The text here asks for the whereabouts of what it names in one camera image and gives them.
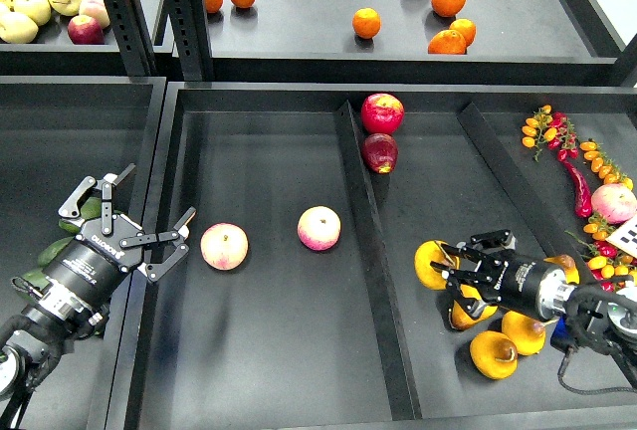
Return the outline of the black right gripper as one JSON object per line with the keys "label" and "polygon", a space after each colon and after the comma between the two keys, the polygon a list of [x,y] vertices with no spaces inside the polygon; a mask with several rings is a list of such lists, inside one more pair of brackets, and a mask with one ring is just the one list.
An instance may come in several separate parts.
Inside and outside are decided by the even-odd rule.
{"label": "black right gripper", "polygon": [[[518,254],[516,243],[513,232],[502,229],[473,235],[456,245],[440,245],[442,262],[432,261],[431,266],[445,281],[454,303],[472,321],[482,320],[484,314],[491,317],[496,305],[537,321],[565,314],[572,284],[563,267]],[[479,263],[477,272],[482,278],[458,269],[462,259]]]}

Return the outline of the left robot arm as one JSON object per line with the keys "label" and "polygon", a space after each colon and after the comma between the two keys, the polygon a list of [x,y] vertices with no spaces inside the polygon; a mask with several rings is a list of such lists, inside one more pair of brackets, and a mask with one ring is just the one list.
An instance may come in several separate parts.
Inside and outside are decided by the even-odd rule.
{"label": "left robot arm", "polygon": [[58,210],[75,235],[50,246],[34,276],[12,279],[28,304],[1,326],[2,428],[18,428],[34,391],[62,356],[105,328],[108,301],[130,273],[155,283],[186,257],[195,208],[155,233],[114,209],[115,189],[134,170],[130,164],[119,174],[85,177]]}

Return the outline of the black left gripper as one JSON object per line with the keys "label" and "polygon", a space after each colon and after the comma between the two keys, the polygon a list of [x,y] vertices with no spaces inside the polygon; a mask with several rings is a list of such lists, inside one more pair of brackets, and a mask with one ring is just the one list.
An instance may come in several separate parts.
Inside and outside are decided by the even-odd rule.
{"label": "black left gripper", "polygon": [[[119,174],[96,179],[86,176],[58,210],[64,222],[81,227],[80,234],[47,267],[50,284],[39,306],[53,316],[75,316],[96,312],[128,273],[138,270],[155,283],[182,261],[188,253],[185,240],[188,225],[196,215],[190,207],[168,231],[146,234],[124,214],[114,216],[115,189],[134,173],[130,163]],[[91,196],[101,200],[101,220],[86,222],[81,207]],[[171,244],[174,251],[161,263],[144,260],[144,251],[154,245]]]}

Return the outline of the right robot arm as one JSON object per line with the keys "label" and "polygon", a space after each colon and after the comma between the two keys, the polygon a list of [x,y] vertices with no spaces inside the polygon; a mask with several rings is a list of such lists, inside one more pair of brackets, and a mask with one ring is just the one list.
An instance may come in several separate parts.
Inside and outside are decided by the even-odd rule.
{"label": "right robot arm", "polygon": [[476,368],[498,380],[511,376],[522,355],[550,342],[564,357],[563,377],[572,355],[582,347],[609,355],[636,389],[636,288],[630,276],[574,284],[572,260],[547,261],[519,254],[508,230],[471,237],[451,246],[427,241],[415,256],[416,274],[433,290],[450,292],[449,323],[464,330],[491,317],[504,316],[498,331],[479,332],[470,342]]}

